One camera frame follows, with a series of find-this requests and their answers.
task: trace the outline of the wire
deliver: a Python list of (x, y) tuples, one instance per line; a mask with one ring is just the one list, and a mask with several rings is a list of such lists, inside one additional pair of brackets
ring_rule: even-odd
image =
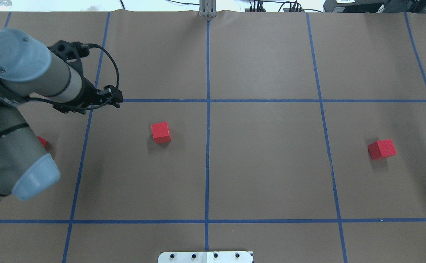
[(316, 10), (316, 9), (299, 9), (299, 10), (296, 10), (296, 12), (300, 12), (300, 11), (317, 11), (317, 12), (320, 12), (320, 13), (324, 13), (324, 12), (322, 12), (320, 10)]
[(298, 9), (302, 9), (302, 5), (295, 1), (294, 5), (292, 5), (292, 9), (290, 9), (289, 12), (297, 12)]
[(278, 1), (268, 1), (268, 0), (263, 0), (263, 2), (267, 2), (267, 3), (285, 3), (285, 2), (278, 2)]
[(46, 99), (37, 98), (37, 97), (28, 97), (28, 98), (26, 98), (26, 100), (28, 100), (28, 101), (34, 100), (34, 101), (38, 101), (38, 102), (49, 103), (49, 104), (52, 104), (53, 106), (61, 107), (61, 108), (64, 108), (66, 110), (71, 110), (71, 111), (95, 110), (97, 108), (101, 108), (103, 106), (106, 106), (114, 98), (114, 96), (116, 95), (116, 91), (119, 89), (119, 80), (120, 80), (119, 68), (117, 67), (116, 62), (114, 61), (112, 56), (109, 54), (109, 52), (107, 50), (105, 50), (103, 47), (101, 47), (100, 45), (97, 45), (97, 44), (87, 44), (87, 45), (90, 48), (98, 48), (98, 49), (102, 50), (107, 55), (107, 57), (111, 60), (112, 64), (114, 65), (114, 69), (116, 70), (116, 87), (115, 87), (114, 90), (111, 90), (112, 95), (106, 101), (104, 101), (103, 103), (101, 103), (98, 106), (92, 105), (91, 107), (80, 108), (80, 107), (69, 106), (69, 105), (66, 105), (64, 103), (56, 103), (56, 102), (53, 102), (52, 100), (46, 100)]
[(248, 2), (250, 3), (250, 12), (265, 12), (262, 0), (253, 0), (253, 6), (250, 0)]
[(281, 11), (281, 8), (283, 8), (285, 4), (289, 4), (289, 9), (291, 8), (292, 3), (290, 1), (283, 2), (283, 4), (279, 7), (278, 13)]
[(173, 1), (173, 0), (166, 0), (166, 1), (177, 3), (177, 4), (182, 4), (182, 5), (200, 5), (200, 4), (194, 4), (194, 3), (182, 3), (182, 2), (177, 2), (177, 1)]

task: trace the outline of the black cable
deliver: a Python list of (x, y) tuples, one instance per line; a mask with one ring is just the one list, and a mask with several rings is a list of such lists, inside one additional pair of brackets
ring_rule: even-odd
[(320, 10), (316, 10), (316, 9), (299, 9), (299, 10), (296, 10), (296, 12), (300, 12), (300, 11), (317, 11), (317, 12), (320, 12), (320, 13), (324, 13), (324, 12), (322, 12)]
[(268, 1), (268, 0), (263, 0), (263, 2), (266, 2), (266, 3), (279, 3), (279, 4), (281, 4), (281, 3), (285, 3), (285, 2), (279, 2), (279, 1)]
[(101, 47), (100, 45), (97, 45), (97, 44), (86, 44), (86, 45), (88, 45), (90, 48), (98, 48), (98, 49), (102, 50), (107, 55), (107, 57), (111, 60), (112, 64), (114, 65), (114, 69), (116, 70), (116, 87), (115, 87), (114, 90), (111, 90), (112, 95), (106, 101), (104, 101), (102, 104), (100, 104), (98, 106), (92, 105), (91, 107), (80, 108), (80, 107), (69, 106), (69, 105), (66, 105), (64, 103), (56, 103), (56, 102), (53, 102), (52, 100), (46, 100), (46, 99), (36, 98), (36, 97), (28, 97), (27, 100), (28, 101), (34, 100), (34, 101), (38, 101), (38, 102), (49, 103), (49, 104), (52, 104), (53, 106), (61, 107), (61, 108), (64, 108), (66, 110), (72, 110), (72, 111), (95, 110), (97, 108), (101, 108), (103, 106), (106, 106), (114, 98), (114, 96), (116, 95), (116, 91), (119, 89), (119, 80), (120, 80), (119, 68), (117, 67), (116, 62), (114, 61), (112, 56), (109, 54), (109, 52), (107, 50), (105, 50), (103, 47)]
[(182, 2), (177, 2), (177, 1), (173, 1), (173, 0), (166, 0), (166, 1), (177, 3), (177, 4), (182, 4), (182, 5), (200, 5), (200, 4), (194, 4), (194, 3), (182, 3)]
[(284, 6), (285, 4), (289, 4), (289, 9), (291, 9), (291, 5), (292, 5), (292, 3), (291, 3), (290, 1), (286, 1), (286, 2), (283, 2), (283, 4), (279, 7), (278, 13), (281, 11), (281, 8), (283, 8), (283, 6)]

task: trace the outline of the light blue joint cap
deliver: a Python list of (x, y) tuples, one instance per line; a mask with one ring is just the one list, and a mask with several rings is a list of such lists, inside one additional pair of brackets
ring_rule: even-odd
[(25, 82), (51, 66), (51, 52), (41, 41), (15, 28), (0, 29), (0, 78)]
[(61, 172), (47, 153), (31, 165), (15, 183), (11, 193), (21, 201), (26, 201), (49, 188), (61, 178)]

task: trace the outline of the black cable bundle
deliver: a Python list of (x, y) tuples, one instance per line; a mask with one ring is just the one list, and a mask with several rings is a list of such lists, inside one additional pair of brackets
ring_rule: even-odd
[(291, 13), (300, 13), (302, 11), (307, 11), (307, 10), (309, 10), (309, 11), (317, 11), (317, 12), (323, 13), (322, 11), (315, 10), (315, 9), (302, 9), (302, 5), (299, 4), (297, 1), (295, 1), (295, 2), (291, 2), (291, 1), (282, 2), (281, 6), (279, 7), (278, 12), (281, 11), (281, 8), (283, 8), (283, 6), (285, 4), (289, 4), (289, 11), (288, 12), (291, 12)]
[(250, 12), (264, 12), (263, 9), (263, 2), (262, 0), (253, 0), (253, 7), (252, 2), (249, 0), (250, 3)]

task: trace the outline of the black device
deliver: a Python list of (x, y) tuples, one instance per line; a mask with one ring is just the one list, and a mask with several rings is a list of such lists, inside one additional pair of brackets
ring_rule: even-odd
[(323, 8), (327, 13), (376, 13), (383, 0), (325, 0)]
[(426, 13), (426, 0), (386, 0), (383, 13)]
[(71, 110), (68, 106), (86, 108), (90, 105), (100, 106), (103, 103), (120, 108), (120, 103), (124, 101), (122, 92), (113, 85), (107, 85), (103, 90), (98, 90), (94, 85), (83, 76), (83, 64), (81, 58), (89, 55), (89, 49), (96, 47), (95, 44), (82, 44), (80, 42), (67, 42), (60, 40), (54, 45), (47, 47), (57, 57), (67, 63), (78, 72), (82, 80), (82, 89), (80, 94), (66, 105), (54, 104), (53, 107), (62, 113), (75, 111), (85, 114), (84, 110)]

